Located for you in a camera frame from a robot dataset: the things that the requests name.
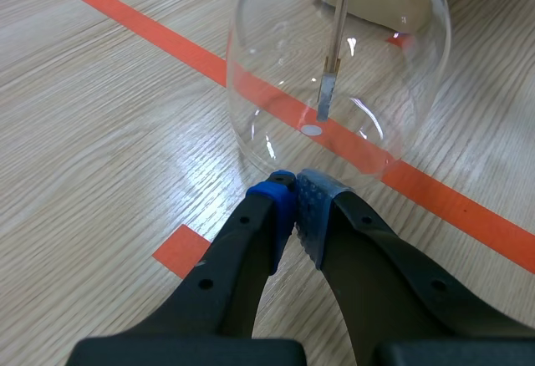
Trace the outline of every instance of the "wooden floor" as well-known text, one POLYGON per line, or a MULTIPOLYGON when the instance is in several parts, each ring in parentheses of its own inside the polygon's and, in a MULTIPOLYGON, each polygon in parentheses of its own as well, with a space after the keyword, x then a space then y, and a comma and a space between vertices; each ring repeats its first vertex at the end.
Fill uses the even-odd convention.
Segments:
MULTIPOLYGON (((236 0, 120 0, 224 57, 236 0)), ((535 0, 451 0, 454 49, 405 160, 535 232, 535 0)), ((209 240, 264 178, 226 90, 81 0, 0 0, 0 363, 62 364, 146 317, 180 279, 151 255, 209 240)), ((478 296, 535 327, 535 276, 380 182, 360 194, 478 296)), ((354 364, 334 296, 297 239, 256 335, 354 364)))

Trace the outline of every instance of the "metal rod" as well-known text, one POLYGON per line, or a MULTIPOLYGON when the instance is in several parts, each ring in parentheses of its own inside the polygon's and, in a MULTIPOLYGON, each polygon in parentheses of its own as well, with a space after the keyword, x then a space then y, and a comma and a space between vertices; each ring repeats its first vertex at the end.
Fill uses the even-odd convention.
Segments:
POLYGON ((324 74, 321 78, 318 94, 318 122, 326 122, 329 119, 329 110, 333 99, 334 86, 338 76, 339 51, 342 45, 342 33, 344 32, 345 18, 348 13, 348 0, 336 0, 334 10, 333 32, 329 42, 329 51, 325 60, 324 74))
POLYGON ((334 27, 329 43, 329 53, 327 54, 327 65, 325 72, 333 74, 337 71, 338 55, 342 45, 342 33, 344 32, 345 18, 348 13, 349 0, 337 0, 334 10, 334 27))

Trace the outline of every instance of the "glass dome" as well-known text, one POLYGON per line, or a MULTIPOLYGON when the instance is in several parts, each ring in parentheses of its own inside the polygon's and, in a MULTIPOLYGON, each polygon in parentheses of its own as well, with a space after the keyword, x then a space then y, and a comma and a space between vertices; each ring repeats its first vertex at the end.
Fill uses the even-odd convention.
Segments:
POLYGON ((237 141, 266 173, 314 168, 362 186, 411 145, 450 43, 446 0, 239 0, 227 48, 237 141))

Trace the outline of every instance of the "white dot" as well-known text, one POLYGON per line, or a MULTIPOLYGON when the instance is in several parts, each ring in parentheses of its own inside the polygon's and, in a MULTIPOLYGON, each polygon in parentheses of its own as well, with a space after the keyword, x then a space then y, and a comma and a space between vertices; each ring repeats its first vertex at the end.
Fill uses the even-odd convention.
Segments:
POLYGON ((320 136, 323 131, 317 125, 303 125, 301 127, 301 132, 306 136, 320 136))

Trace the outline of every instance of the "tape strip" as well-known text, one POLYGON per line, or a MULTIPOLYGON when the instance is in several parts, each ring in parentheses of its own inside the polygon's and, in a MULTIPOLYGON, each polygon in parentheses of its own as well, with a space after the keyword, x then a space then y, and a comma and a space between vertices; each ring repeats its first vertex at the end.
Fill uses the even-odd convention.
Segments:
POLYGON ((158 262, 184 279, 202 259, 210 241, 185 225, 179 226, 152 255, 158 262))

